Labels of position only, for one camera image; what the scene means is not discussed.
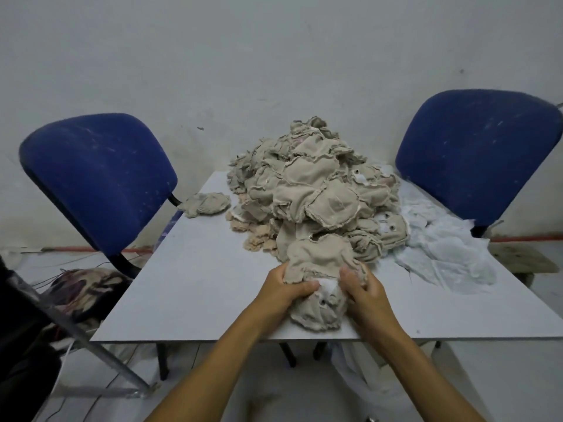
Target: table top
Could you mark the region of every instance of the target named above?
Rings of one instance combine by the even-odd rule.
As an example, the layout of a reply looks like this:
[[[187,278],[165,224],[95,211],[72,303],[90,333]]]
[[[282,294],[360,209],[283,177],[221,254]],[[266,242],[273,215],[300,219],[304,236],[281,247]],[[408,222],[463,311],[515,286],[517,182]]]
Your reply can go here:
[[[403,182],[402,187],[412,187]],[[229,192],[216,171],[201,192]],[[99,342],[217,340],[254,299],[279,262],[243,249],[246,233],[224,214],[182,216],[92,338]],[[492,256],[497,282],[489,293],[461,295],[427,283],[392,258],[372,266],[399,323],[413,339],[563,338],[563,319]],[[347,319],[314,333],[285,320],[269,340],[357,340]]]

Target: human hand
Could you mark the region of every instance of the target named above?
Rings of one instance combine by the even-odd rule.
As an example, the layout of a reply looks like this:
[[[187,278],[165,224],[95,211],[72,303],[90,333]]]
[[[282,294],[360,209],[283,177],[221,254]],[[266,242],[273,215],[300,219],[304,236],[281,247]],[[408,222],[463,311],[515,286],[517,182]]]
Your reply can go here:
[[[297,298],[305,298],[319,289],[318,281],[285,284],[287,262],[272,269],[257,297],[245,310],[257,323],[261,335],[272,333],[283,320],[289,306]]]
[[[340,288],[354,299],[348,302],[348,315],[356,330],[383,355],[390,341],[401,339],[406,333],[393,314],[383,284],[365,264],[362,266],[367,273],[367,289],[362,288],[357,274],[348,267],[340,269]]]

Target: white wall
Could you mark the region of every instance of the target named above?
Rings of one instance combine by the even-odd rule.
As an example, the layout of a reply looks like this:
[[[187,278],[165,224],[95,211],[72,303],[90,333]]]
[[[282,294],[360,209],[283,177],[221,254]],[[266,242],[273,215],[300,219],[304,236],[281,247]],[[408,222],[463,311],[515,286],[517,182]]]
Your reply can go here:
[[[438,91],[562,102],[561,17],[563,0],[0,0],[0,244],[83,243],[18,164],[19,143],[47,122],[137,116],[170,156],[180,197],[311,115],[392,161]],[[562,166],[558,146],[498,233],[563,231]],[[172,212],[137,241],[154,241]]]

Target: blue fabric seat back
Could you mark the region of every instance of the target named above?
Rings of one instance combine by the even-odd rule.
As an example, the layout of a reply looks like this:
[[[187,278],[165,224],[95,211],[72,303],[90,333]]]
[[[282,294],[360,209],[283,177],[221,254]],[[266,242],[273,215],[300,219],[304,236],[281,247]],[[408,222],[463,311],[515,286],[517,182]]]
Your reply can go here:
[[[123,113],[47,124],[20,146],[38,187],[95,249],[119,254],[172,194],[178,179],[149,128]]]
[[[498,220],[561,138],[556,106],[515,91],[454,90],[428,99],[396,157],[401,176],[476,226]]]

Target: floor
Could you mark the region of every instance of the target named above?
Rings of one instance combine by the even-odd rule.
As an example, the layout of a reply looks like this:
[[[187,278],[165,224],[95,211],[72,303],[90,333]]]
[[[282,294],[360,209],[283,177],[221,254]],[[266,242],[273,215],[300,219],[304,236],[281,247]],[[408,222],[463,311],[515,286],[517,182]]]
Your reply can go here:
[[[532,244],[563,268],[563,242]],[[128,258],[137,258],[130,254]],[[103,255],[49,253],[14,258],[17,271],[27,282],[44,289],[62,269],[110,267]],[[563,272],[537,275],[532,290],[563,317]],[[249,403],[267,403],[255,414],[259,421],[363,421],[373,409],[348,390],[330,364],[329,356],[312,359],[314,344],[291,344],[299,365],[290,369],[275,344],[253,350],[225,411],[223,421],[246,421]],[[171,388],[207,354],[210,344],[186,344],[172,349],[171,375],[146,399],[52,398],[37,417],[38,422],[143,421]],[[155,347],[111,346],[141,377],[158,380]],[[494,422],[551,422],[563,414],[563,341],[465,341],[445,343],[433,353],[438,369],[486,417]],[[125,381],[88,351],[71,353],[64,363],[60,382],[66,385],[124,386]],[[413,412],[379,415],[382,422],[420,420]]]

